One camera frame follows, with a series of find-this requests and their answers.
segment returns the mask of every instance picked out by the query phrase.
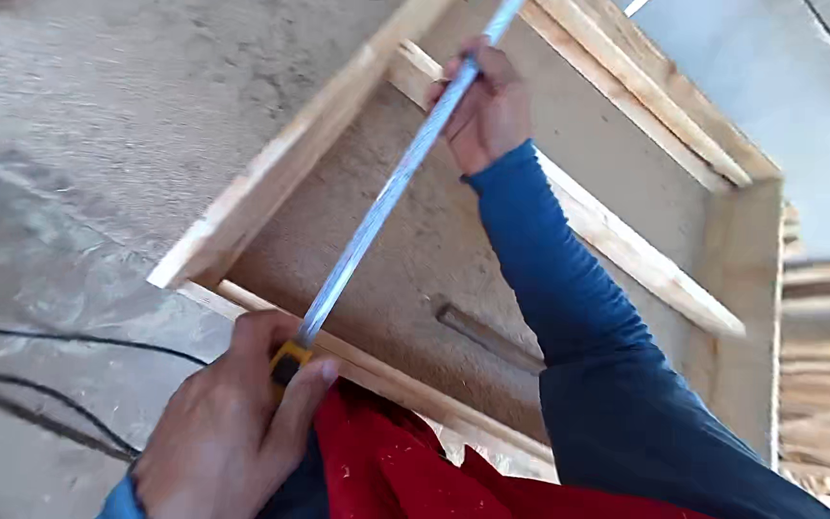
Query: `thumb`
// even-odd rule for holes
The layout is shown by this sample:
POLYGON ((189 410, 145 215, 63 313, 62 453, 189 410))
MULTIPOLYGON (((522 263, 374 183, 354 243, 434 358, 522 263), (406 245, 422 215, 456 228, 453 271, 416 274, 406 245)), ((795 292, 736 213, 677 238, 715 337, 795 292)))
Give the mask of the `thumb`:
POLYGON ((262 451, 275 449, 302 456, 316 409, 338 376, 339 361, 334 358, 314 360, 297 371, 274 412, 262 451))

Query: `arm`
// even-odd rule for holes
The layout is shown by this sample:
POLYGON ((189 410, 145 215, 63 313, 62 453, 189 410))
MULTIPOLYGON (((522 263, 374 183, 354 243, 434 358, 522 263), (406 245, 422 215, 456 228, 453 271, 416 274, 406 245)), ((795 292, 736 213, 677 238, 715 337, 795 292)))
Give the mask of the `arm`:
POLYGON ((720 518, 830 516, 764 466, 668 366, 562 216, 528 138, 519 77, 500 51, 475 41, 467 50, 483 71, 474 86, 482 97, 470 103, 467 94, 448 140, 545 356, 540 401, 562 483, 720 518))
POLYGON ((304 459, 313 415, 338 377, 336 360, 317 359, 277 397, 269 362, 298 324, 277 311, 239 316, 229 349, 171 396, 98 518, 255 517, 304 459))

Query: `red cloth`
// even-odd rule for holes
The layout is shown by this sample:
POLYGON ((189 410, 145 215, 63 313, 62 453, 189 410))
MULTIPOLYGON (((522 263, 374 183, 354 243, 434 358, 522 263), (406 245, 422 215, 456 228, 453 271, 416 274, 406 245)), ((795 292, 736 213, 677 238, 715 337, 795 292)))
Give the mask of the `red cloth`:
POLYGON ((457 468, 418 415, 344 380, 319 408, 316 431, 333 519, 709 518, 663 501, 502 476, 468 446, 457 468))

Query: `finger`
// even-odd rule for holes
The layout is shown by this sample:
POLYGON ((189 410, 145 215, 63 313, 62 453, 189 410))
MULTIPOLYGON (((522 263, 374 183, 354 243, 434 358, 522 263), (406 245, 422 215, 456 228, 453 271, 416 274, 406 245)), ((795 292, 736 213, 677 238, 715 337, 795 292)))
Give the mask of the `finger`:
POLYGON ((444 79, 450 80, 456 77, 456 73, 460 71, 460 66, 463 66, 463 58, 455 56, 444 63, 444 79))
POLYGON ((428 91, 425 94, 425 104, 428 105, 428 110, 432 110, 434 105, 437 104, 437 101, 441 99, 441 96, 444 95, 444 90, 447 89, 447 84, 450 81, 446 79, 438 79, 434 81, 431 85, 428 86, 428 91))
POLYGON ((489 37, 485 34, 477 34, 469 36, 463 41, 460 41, 460 56, 466 57, 470 54, 475 54, 479 48, 489 46, 489 37))
POLYGON ((463 95, 463 99, 460 100, 460 103, 456 106, 456 110, 451 114, 447 126, 444 127, 444 135, 448 139, 456 137, 460 133, 460 130, 476 116, 476 112, 486 97, 483 89, 482 85, 474 83, 469 87, 467 93, 463 95))
POLYGON ((299 327, 299 319, 278 310, 242 314, 232 329, 229 351, 266 367, 273 350, 293 337, 299 327))
POLYGON ((483 80, 492 88, 500 89, 520 80, 517 70, 501 49, 488 45, 481 46, 473 53, 473 57, 483 80))
POLYGON ((271 419, 262 444, 262 453, 275 451, 302 456, 313 416, 339 376, 339 361, 334 358, 310 362, 293 376, 284 398, 271 419))

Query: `pine wood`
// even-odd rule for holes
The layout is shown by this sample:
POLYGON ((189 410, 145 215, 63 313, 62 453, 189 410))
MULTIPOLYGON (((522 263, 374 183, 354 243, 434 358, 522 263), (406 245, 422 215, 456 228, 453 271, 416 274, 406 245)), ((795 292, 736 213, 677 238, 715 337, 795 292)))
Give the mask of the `pine wood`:
POLYGON ((681 141, 736 185, 777 178, 777 166, 610 0, 531 0, 681 141))

